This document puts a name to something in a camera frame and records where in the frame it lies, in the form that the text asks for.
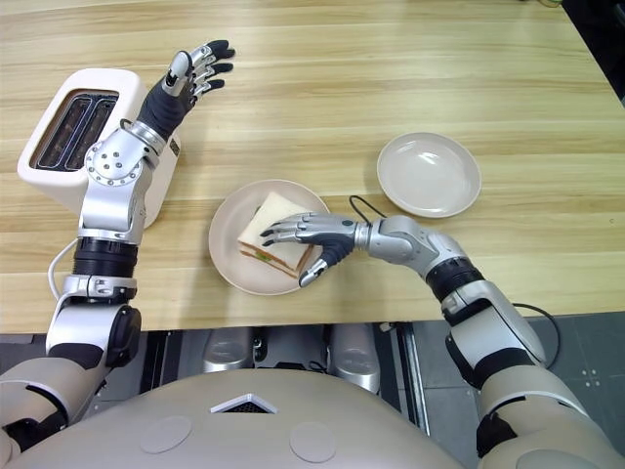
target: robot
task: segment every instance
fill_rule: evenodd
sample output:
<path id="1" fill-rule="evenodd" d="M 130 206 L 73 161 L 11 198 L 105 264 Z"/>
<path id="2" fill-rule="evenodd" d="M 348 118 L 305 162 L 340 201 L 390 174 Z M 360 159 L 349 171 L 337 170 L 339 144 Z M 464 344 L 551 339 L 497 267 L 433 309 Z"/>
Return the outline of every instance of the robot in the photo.
<path id="1" fill-rule="evenodd" d="M 374 393 L 336 376 L 241 368 L 176 381 L 81 420 L 110 371 L 137 353 L 133 271 L 151 172 L 172 132 L 232 65 L 213 41 L 179 52 L 134 123 L 85 155 L 89 185 L 74 267 L 47 335 L 47 357 L 0 376 L 0 467 L 460 468 Z M 374 223 L 302 214 L 266 244 L 323 246 L 302 286 L 361 249 L 414 271 L 449 323 L 447 350 L 480 390 L 481 468 L 616 469 L 625 459 L 547 370 L 538 337 L 451 237 L 405 216 Z"/>

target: beige plate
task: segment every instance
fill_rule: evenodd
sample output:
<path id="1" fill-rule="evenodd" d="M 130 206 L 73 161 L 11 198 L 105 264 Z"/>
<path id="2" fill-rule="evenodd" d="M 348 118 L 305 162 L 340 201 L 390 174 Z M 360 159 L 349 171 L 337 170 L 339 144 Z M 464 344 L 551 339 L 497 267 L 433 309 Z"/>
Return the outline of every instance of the beige plate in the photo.
<path id="1" fill-rule="evenodd" d="M 426 132 L 388 142 L 378 158 L 378 180 L 398 207 L 430 218 L 466 210 L 481 189 L 473 155 L 447 137 Z"/>
<path id="2" fill-rule="evenodd" d="M 255 295 L 281 295 L 300 288 L 296 279 L 261 261 L 243 256 L 238 250 L 236 239 L 271 191 L 313 212 L 329 212 L 325 203 L 308 188 L 277 179 L 249 184 L 224 200 L 211 223 L 208 249 L 215 267 L 229 283 Z M 317 246 L 306 267 L 319 255 L 321 248 Z"/>

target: silver metal joint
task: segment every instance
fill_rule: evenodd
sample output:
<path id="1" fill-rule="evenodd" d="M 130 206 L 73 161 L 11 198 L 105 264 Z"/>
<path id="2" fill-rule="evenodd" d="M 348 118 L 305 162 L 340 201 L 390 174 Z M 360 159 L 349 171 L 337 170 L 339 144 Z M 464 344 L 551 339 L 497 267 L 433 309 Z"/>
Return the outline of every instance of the silver metal joint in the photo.
<path id="1" fill-rule="evenodd" d="M 355 224 L 354 248 L 366 251 L 369 247 L 369 237 L 371 235 L 371 226 L 366 223 L 358 222 Z"/>
<path id="2" fill-rule="evenodd" d="M 136 136 L 148 147 L 151 147 L 157 155 L 163 152 L 163 149 L 167 144 L 167 142 L 165 142 L 157 132 L 139 120 L 133 122 L 133 125 L 128 129 L 128 132 Z"/>
<path id="3" fill-rule="evenodd" d="M 328 270 L 328 263 L 323 259 L 317 259 L 300 276 L 300 286 L 305 287 L 313 283 L 321 274 Z"/>
<path id="4" fill-rule="evenodd" d="M 137 281 L 126 277 L 70 275 L 65 277 L 62 290 L 72 296 L 92 299 L 113 298 L 118 293 L 127 294 L 132 299 L 137 291 Z"/>

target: robot forearm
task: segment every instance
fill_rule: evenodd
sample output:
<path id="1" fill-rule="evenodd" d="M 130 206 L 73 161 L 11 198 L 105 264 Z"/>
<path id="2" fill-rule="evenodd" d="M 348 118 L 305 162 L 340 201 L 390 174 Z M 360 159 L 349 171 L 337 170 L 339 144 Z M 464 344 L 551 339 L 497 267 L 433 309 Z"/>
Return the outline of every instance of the robot forearm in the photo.
<path id="1" fill-rule="evenodd" d="M 108 373 L 136 355 L 141 315 L 128 302 L 137 293 L 133 272 L 152 170 L 198 99 L 224 86 L 209 78 L 230 71 L 231 64 L 216 62 L 233 55 L 228 41 L 179 52 L 137 121 L 121 122 L 85 155 L 89 179 L 74 266 L 48 330 L 48 357 L 0 377 L 0 427 L 21 450 L 79 420 Z"/>

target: robotic arm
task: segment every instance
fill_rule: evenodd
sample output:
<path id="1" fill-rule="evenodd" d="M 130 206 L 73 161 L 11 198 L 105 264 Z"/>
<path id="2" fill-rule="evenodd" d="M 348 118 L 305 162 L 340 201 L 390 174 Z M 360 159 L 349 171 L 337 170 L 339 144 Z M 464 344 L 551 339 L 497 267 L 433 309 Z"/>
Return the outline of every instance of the robotic arm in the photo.
<path id="1" fill-rule="evenodd" d="M 225 40 L 177 53 L 137 120 L 122 121 L 85 155 L 89 180 L 73 272 L 57 298 L 47 357 L 0 376 L 0 467 L 78 421 L 110 371 L 137 354 L 141 315 L 128 303 L 137 293 L 133 271 L 152 171 L 197 101 L 224 86 L 212 78 L 232 70 L 218 61 L 233 55 Z"/>
<path id="2" fill-rule="evenodd" d="M 450 236 L 394 216 L 373 224 L 308 213 L 262 233 L 323 251 L 300 277 L 306 286 L 355 248 L 416 272 L 450 325 L 445 345 L 480 390 L 478 454 L 483 468 L 617 468 L 623 458 L 561 380 L 545 369 L 542 344 L 504 294 L 483 278 Z"/>

